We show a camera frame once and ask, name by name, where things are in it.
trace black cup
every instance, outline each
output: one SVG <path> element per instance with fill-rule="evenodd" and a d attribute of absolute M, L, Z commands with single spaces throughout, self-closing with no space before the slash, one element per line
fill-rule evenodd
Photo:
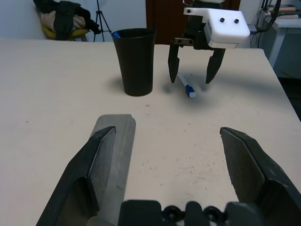
<path fill-rule="evenodd" d="M 112 34 L 124 91 L 130 96 L 144 96 L 152 91 L 155 37 L 155 31 L 145 28 Z"/>

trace wall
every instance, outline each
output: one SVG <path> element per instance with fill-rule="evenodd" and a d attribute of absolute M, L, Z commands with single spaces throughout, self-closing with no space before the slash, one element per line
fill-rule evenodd
<path fill-rule="evenodd" d="M 91 12 L 95 20 L 96 0 L 72 0 Z M 146 27 L 144 0 L 99 0 L 101 10 L 112 31 Z M 0 8 L 0 37 L 19 39 L 45 39 L 40 27 L 40 19 L 32 0 L 3 0 Z M 88 41 L 93 41 L 94 35 L 87 34 Z M 105 41 L 111 41 L 107 32 Z M 102 41 L 97 35 L 96 41 Z"/>
<path fill-rule="evenodd" d="M 0 7 L 0 37 L 44 39 L 32 0 L 3 0 Z"/>

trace door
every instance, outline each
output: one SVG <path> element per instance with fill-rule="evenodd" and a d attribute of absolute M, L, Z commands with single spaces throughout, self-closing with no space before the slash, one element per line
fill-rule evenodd
<path fill-rule="evenodd" d="M 225 0 L 223 9 L 238 10 L 240 0 Z M 175 37 L 181 37 L 188 22 L 183 14 L 182 0 L 146 0 L 147 28 L 157 31 L 156 44 L 169 45 Z"/>

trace white table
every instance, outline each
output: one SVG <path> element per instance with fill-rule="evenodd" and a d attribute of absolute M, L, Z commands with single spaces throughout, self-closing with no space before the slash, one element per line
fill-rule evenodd
<path fill-rule="evenodd" d="M 271 17 L 267 16 L 266 13 L 263 13 L 265 20 L 270 22 Z M 278 54 L 280 52 L 283 40 L 286 34 L 301 34 L 301 19 L 277 19 L 273 26 L 276 31 L 277 35 L 274 40 L 274 44 L 271 50 L 271 54 L 269 56 L 269 62 L 272 67 L 275 66 Z"/>
<path fill-rule="evenodd" d="M 180 71 L 197 92 L 189 99 L 170 82 L 168 49 L 155 47 L 153 92 L 130 97 L 112 43 L 0 41 L 1 225 L 36 224 L 103 114 L 130 113 L 137 123 L 125 199 L 221 210 L 237 201 L 222 126 L 257 139 L 301 191 L 301 123 L 264 52 L 227 50 L 205 85 L 212 52 L 182 48 Z"/>

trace chair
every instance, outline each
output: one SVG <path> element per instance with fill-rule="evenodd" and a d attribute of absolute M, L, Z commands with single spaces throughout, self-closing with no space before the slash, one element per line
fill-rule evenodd
<path fill-rule="evenodd" d="M 49 28 L 47 28 L 42 22 L 41 22 L 41 27 L 47 38 L 55 40 L 56 38 L 56 33 Z M 69 39 L 70 40 L 75 40 L 77 38 L 80 38 L 82 41 L 87 41 L 86 34 L 89 32 L 88 29 L 76 29 L 74 30 L 71 34 Z"/>

